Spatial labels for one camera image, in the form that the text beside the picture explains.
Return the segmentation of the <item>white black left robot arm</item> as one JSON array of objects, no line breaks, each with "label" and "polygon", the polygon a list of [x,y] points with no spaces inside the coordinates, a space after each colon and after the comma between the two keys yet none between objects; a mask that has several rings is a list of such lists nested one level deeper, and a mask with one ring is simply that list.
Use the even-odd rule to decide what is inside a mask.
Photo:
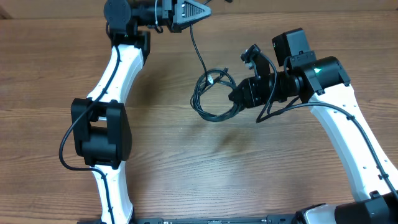
[{"label": "white black left robot arm", "polygon": [[86,164],[82,169],[93,173],[98,187],[102,215],[97,223],[133,223],[134,206],[126,182],[132,134],[125,103],[150,53],[150,32],[138,28],[148,27],[160,34],[166,27],[180,33],[210,17],[211,9],[190,0],[107,0],[103,12],[111,58],[87,97],[73,100],[72,124],[61,140],[58,156],[66,169],[77,170],[63,158],[63,148],[72,135],[76,154]]}]

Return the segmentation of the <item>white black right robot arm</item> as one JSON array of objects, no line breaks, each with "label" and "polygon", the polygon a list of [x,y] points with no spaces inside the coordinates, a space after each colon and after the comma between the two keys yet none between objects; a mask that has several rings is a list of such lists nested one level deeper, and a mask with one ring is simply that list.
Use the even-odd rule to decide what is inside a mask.
[{"label": "white black right robot arm", "polygon": [[333,56],[317,58],[303,29],[272,40],[277,63],[257,45],[241,55],[254,76],[244,79],[229,99],[241,109],[262,107],[258,122],[282,114],[274,102],[286,102],[284,111],[308,108],[326,131],[349,179],[353,201],[321,203],[293,215],[269,215],[267,223],[396,223],[397,168],[389,160],[366,122],[351,80]]}]

